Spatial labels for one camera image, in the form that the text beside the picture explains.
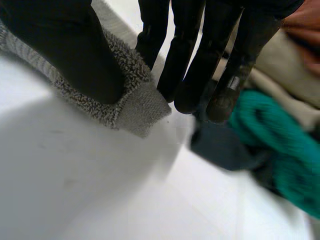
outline gray fleece fabric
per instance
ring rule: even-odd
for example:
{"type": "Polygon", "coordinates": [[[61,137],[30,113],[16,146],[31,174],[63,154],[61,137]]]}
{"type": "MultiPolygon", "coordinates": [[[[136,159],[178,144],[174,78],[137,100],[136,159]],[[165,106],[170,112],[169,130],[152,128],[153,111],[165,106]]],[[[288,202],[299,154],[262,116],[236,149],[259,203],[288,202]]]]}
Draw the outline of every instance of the gray fleece fabric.
{"type": "Polygon", "coordinates": [[[101,104],[73,89],[56,68],[15,37],[1,21],[0,50],[17,55],[39,70],[65,100],[92,119],[111,129],[123,129],[145,138],[157,121],[171,114],[171,108],[157,91],[151,71],[140,55],[108,30],[104,29],[104,33],[126,76],[124,94],[116,104],[101,104]]]}

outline white surface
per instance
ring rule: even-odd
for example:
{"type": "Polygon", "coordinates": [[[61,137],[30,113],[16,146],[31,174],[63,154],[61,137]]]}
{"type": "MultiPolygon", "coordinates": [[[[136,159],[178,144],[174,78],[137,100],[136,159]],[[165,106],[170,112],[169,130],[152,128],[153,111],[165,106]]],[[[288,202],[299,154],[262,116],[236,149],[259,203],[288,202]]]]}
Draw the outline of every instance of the white surface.
{"type": "MultiPolygon", "coordinates": [[[[136,1],[109,2],[140,31],[136,1]]],[[[300,210],[189,152],[192,122],[173,110],[146,140],[108,130],[0,53],[0,239],[312,239],[300,210]]]]}

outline hand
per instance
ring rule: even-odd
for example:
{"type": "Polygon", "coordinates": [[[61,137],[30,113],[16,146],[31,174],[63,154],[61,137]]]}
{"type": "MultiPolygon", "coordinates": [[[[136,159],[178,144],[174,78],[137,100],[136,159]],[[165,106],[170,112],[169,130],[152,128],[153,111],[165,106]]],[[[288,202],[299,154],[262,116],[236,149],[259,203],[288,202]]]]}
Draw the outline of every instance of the hand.
{"type": "MultiPolygon", "coordinates": [[[[242,14],[228,64],[206,108],[211,121],[227,120],[260,51],[280,28],[281,19],[290,14],[288,8],[270,2],[264,0],[242,6],[237,0],[172,0],[175,33],[157,86],[168,103],[174,101],[176,109],[183,114],[198,110],[203,92],[242,14]],[[200,46],[185,76],[204,6],[200,46]]],[[[138,36],[136,50],[152,69],[166,37],[169,0],[139,0],[139,6],[143,31],[138,36]]]]}

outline beige fabric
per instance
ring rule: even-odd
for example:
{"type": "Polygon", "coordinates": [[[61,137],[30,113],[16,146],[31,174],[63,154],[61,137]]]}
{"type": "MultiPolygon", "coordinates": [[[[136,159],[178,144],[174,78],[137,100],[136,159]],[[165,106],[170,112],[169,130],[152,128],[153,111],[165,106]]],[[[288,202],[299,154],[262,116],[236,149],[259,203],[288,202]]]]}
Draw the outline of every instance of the beige fabric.
{"type": "Polygon", "coordinates": [[[290,114],[307,131],[312,132],[320,124],[320,110],[291,97],[279,84],[269,76],[254,68],[249,77],[247,87],[256,87],[263,93],[273,97],[283,109],[290,114]]]}
{"type": "Polygon", "coordinates": [[[304,67],[293,42],[282,30],[263,48],[255,67],[297,99],[320,109],[320,77],[304,67]]]}

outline gloved hand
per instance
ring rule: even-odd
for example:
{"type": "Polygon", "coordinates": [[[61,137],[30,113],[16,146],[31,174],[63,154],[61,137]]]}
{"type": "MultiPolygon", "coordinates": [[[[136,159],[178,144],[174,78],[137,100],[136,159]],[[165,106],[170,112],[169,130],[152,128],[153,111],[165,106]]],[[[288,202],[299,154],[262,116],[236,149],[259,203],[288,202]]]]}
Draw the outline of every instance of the gloved hand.
{"type": "Polygon", "coordinates": [[[0,19],[81,94],[102,104],[123,95],[125,77],[91,0],[0,0],[0,19]]]}
{"type": "MultiPolygon", "coordinates": [[[[138,36],[136,50],[152,69],[166,37],[170,0],[138,1],[143,31],[138,36]]],[[[211,121],[224,122],[229,118],[260,51],[278,31],[282,19],[297,10],[302,2],[171,0],[175,32],[157,89],[167,102],[174,101],[179,112],[194,113],[242,15],[228,64],[214,92],[210,93],[206,108],[211,121]],[[185,75],[204,6],[200,46],[185,75]]]]}

